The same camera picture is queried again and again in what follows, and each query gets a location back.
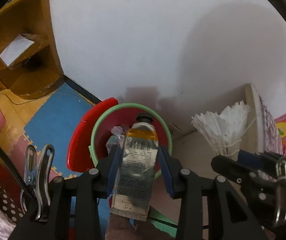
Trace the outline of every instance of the black cap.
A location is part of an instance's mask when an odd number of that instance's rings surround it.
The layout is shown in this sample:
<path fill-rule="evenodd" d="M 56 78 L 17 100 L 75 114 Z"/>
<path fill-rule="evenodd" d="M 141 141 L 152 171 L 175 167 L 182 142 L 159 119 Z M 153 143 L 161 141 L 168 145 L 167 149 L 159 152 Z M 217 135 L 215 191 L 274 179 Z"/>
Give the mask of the black cap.
<path fill-rule="evenodd" d="M 140 113 L 136 116 L 136 120 L 138 122 L 152 123 L 153 122 L 153 115 L 151 115 L 149 113 Z"/>

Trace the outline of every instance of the silver rivet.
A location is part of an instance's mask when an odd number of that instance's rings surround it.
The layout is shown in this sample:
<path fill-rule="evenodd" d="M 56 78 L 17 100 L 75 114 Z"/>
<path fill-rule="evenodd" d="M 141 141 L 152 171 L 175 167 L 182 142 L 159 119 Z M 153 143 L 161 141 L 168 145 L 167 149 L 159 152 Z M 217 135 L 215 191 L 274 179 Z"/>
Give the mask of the silver rivet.
<path fill-rule="evenodd" d="M 99 170 L 98 170 L 97 168 L 92 168 L 92 169 L 89 170 L 89 173 L 90 173 L 91 175 L 96 175 L 96 174 L 99 173 Z"/>
<path fill-rule="evenodd" d="M 223 177 L 222 175 L 217 176 L 216 179 L 218 180 L 218 182 L 221 182 L 221 183 L 226 181 L 225 177 Z"/>
<path fill-rule="evenodd" d="M 183 168 L 183 169 L 181 170 L 181 174 L 183 174 L 183 175 L 189 175 L 189 174 L 190 174 L 190 170 L 187 169 L 187 168 Z"/>
<path fill-rule="evenodd" d="M 260 200 L 266 200 L 266 194 L 264 194 L 264 193 L 259 193 L 259 199 Z"/>
<path fill-rule="evenodd" d="M 59 183 L 59 182 L 61 182 L 62 181 L 62 177 L 61 176 L 56 176 L 54 179 L 53 179 L 53 181 L 55 182 L 55 183 Z"/>

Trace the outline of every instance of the shuttlecock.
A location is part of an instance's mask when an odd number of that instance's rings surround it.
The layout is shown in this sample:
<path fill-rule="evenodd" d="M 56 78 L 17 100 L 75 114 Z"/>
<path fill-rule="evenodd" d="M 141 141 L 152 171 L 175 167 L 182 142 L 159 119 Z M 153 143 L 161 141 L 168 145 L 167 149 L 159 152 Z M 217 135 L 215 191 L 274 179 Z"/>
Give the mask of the shuttlecock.
<path fill-rule="evenodd" d="M 240 149 L 241 137 L 246 131 L 250 106 L 243 101 L 227 106 L 220 115 L 216 112 L 196 114 L 193 126 L 205 137 L 216 155 L 232 156 Z"/>

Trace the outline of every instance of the brown wooden furniture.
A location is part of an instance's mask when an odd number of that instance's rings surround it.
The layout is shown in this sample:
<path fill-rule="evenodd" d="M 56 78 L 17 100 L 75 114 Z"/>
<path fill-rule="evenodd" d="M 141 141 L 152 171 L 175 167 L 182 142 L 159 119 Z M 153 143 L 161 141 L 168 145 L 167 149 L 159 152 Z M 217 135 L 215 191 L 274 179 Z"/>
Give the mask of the brown wooden furniture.
<path fill-rule="evenodd" d="M 25 65 L 13 70 L 0 68 L 0 90 L 10 89 L 24 99 L 39 98 L 63 83 L 49 0 L 13 0 L 3 6 L 0 10 L 0 53 L 21 33 L 38 34 L 47 39 L 45 47 L 34 52 L 41 65 L 36 69 Z"/>

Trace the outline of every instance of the baseboard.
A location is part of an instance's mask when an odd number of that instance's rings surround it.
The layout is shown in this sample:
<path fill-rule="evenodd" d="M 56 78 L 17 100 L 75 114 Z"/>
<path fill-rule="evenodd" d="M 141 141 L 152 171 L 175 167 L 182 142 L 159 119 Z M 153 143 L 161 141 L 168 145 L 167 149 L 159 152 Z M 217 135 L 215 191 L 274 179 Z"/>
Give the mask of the baseboard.
<path fill-rule="evenodd" d="M 78 83 L 70 79 L 68 76 L 63 75 L 63 78 L 66 84 L 68 84 L 71 88 L 73 88 L 76 92 L 81 94 L 83 97 L 93 102 L 95 105 L 102 102 L 102 100 L 98 99 L 95 95 L 87 91 L 85 88 L 81 87 Z"/>

